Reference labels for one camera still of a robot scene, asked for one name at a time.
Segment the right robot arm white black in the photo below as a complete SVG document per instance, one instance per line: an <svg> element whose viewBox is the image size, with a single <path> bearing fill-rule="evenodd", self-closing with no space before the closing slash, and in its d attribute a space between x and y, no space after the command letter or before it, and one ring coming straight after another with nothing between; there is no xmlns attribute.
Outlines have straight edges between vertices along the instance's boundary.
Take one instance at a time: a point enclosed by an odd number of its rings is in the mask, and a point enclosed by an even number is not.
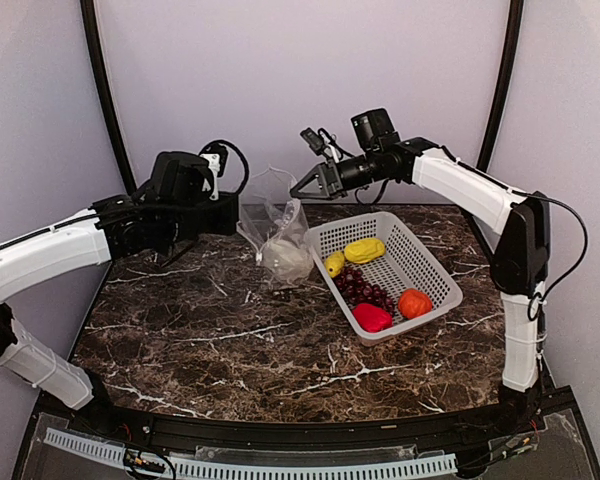
<svg viewBox="0 0 600 480"><path fill-rule="evenodd" d="M546 338L544 305L550 259L550 208L555 200L519 191L471 167L444 145L422 137L401 139L388 112L374 109L352 118L359 146L353 156L323 129L300 136L324 157L290 190L297 199L334 200L378 181L407 183L443 196L480 219L498 236L489 258L490 276L505 317L505 365L491 426L510 434L540 408Z"/></svg>

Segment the clear zip top bag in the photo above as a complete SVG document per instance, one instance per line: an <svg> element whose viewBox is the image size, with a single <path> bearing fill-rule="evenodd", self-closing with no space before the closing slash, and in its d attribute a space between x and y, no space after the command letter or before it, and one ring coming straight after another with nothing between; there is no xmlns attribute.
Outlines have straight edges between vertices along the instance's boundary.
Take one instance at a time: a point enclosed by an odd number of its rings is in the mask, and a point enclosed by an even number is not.
<svg viewBox="0 0 600 480"><path fill-rule="evenodd" d="M295 287L310 275L312 259L306 234L308 221L299 199L290 196L289 191L296 178L289 172L269 166L253 175L246 189L240 195L237 232L254 248L256 265L266 269L270 282L285 287ZM299 247L305 247L312 260L312 268L306 276L282 277L274 274L261 264L262 249L271 239L284 239Z"/></svg>

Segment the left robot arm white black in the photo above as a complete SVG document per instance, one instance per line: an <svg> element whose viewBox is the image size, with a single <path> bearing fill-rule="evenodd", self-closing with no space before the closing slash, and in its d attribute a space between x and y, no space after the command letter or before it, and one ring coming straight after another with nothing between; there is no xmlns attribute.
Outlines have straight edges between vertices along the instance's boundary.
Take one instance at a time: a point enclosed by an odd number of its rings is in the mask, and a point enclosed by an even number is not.
<svg viewBox="0 0 600 480"><path fill-rule="evenodd" d="M61 401L100 436L114 435L121 415L101 378L36 339L17 320L8 299L84 267L144 250L165 255L178 242L202 234L232 235L238 210L237 195L227 192L197 204L117 195L0 244L0 366Z"/></svg>

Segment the yellow toy corn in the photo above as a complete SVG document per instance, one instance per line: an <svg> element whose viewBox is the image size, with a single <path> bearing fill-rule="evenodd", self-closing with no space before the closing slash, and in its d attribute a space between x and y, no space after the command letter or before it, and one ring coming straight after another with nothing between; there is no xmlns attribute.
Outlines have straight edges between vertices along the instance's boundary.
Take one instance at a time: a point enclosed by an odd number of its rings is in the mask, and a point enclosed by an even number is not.
<svg viewBox="0 0 600 480"><path fill-rule="evenodd" d="M324 267L330 278L335 278L341 274L346 263L345 255L342 251L335 251L324 261Z"/></svg>

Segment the white toy cauliflower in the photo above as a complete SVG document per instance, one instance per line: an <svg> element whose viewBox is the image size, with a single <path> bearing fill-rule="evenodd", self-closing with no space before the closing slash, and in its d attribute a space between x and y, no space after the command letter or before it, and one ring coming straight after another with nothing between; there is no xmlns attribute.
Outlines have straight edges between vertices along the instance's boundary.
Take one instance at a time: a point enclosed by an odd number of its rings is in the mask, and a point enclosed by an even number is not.
<svg viewBox="0 0 600 480"><path fill-rule="evenodd" d="M306 276L313 265L305 247L284 239L271 239L265 243L261 264L282 277Z"/></svg>

